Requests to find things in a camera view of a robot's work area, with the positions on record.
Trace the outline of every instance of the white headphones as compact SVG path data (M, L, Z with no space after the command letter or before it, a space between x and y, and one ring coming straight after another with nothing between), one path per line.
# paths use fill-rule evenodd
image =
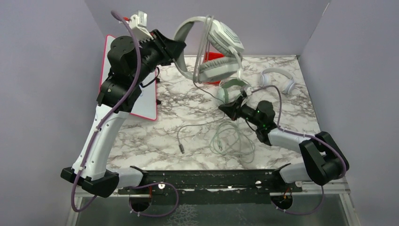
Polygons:
M208 18L205 16L196 16L184 21L177 29L174 40L185 41L195 22L207 23L207 20ZM222 22L213 20L211 29L207 35L207 40L215 49L225 55L225 57L201 64L198 68L198 81L220 81L236 73L239 69L239 64L232 50L236 51L235 54L238 55L244 51L244 46L236 33ZM184 61L184 52L182 52L176 60L175 65L184 77L190 80L193 79L193 74L187 71Z
M232 86L239 86L241 88L244 88L244 87L250 86L250 85L248 82L246 82L244 80L239 80L236 78L222 80L219 83L219 89L217 90L216 98L218 98L219 100L222 100L223 104L234 101L236 98L241 96L241 90L233 91L229 94L227 89Z
M288 72L288 71L286 71L286 70L283 70L283 69L281 69L281 68L271 67L271 68L264 69L264 70L261 72L261 77L259 78L259 86L264 87L264 86L268 86L268 85L271 84L271 79L270 79L270 77L269 77L268 75L266 75L266 73L271 73L271 72L282 74L282 75L284 75L284 76L286 76L287 78L290 79L290 80L283 86L283 90L281 91L281 92L284 93L284 94L290 95L291 92L292 92L292 90L293 90L294 87L295 87L295 84L296 84L296 83L295 83L295 80L294 80L294 76L293 76L290 72Z

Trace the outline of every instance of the marble table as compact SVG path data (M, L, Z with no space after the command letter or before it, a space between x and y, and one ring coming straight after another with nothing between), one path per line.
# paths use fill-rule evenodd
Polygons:
M186 59L187 67L193 71L194 57ZM257 87L260 71L267 67L284 68L292 72L297 83L292 95L283 95L281 125L284 128L318 133L319 126L303 81L303 76L295 56L282 57L245 57L243 60L244 79ZM193 86L192 81L184 78L174 65L160 69L161 83L157 85L158 106L156 121L130 116L122 125L108 159L108 167L121 168L137 166L144 170L236 170L236 169L274 169L287 163L302 161L300 154L280 148L269 147L260 143L248 125L239 120L243 133L255 143L255 159L244 163L243 158L231 155L214 154L209 149L209 141L222 121L204 126L191 126L181 130L180 138L185 153L181 153L176 138L177 130L182 125L202 124L223 117L217 109L216 101L208 94ZM279 75L271 75L273 84L278 87L287 81ZM215 94L217 87L205 85L205 90ZM248 105L256 108L261 100L273 103L276 113L279 99L272 88L261 90L251 96ZM232 138L226 134L226 141Z

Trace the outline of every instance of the gray backdrop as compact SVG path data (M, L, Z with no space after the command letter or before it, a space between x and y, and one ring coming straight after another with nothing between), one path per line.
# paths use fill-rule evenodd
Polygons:
M82 0L2 0L0 21L0 225L64 225L104 38Z
M300 65L322 129L351 164L362 225L398 225L399 1L333 0Z
M103 35L127 34L109 16L115 9L123 16L148 13L148 29L159 29L169 38L184 20L214 15L231 27L244 44L246 55L299 55L316 28L330 0L85 0ZM193 27L186 54L196 54L203 24Z

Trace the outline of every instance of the black cable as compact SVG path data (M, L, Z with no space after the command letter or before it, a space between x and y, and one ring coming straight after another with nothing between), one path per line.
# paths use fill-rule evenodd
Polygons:
M155 76L155 78L153 78L148 84L143 85L143 83L140 83L141 88L146 88L147 86L151 85L158 78L158 75L160 74L159 67L157 67L157 71L158 71L157 76Z
M251 127L251 125L248 123L248 121L247 120L245 120L245 122L247 123L247 125L252 129L252 131L254 131L254 132L256 132L256 130L254 130L252 127Z

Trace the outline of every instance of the gray floor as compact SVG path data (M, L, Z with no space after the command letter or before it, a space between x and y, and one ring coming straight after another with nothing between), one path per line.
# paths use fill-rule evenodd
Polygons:
M290 210L309 211L320 201L317 195L294 197ZM172 206L151 206L146 213L160 214ZM128 198L97 198L79 214L79 226L348 226L339 195L327 195L320 210L308 216L281 213L272 205L181 205L164 218L137 217L129 213Z

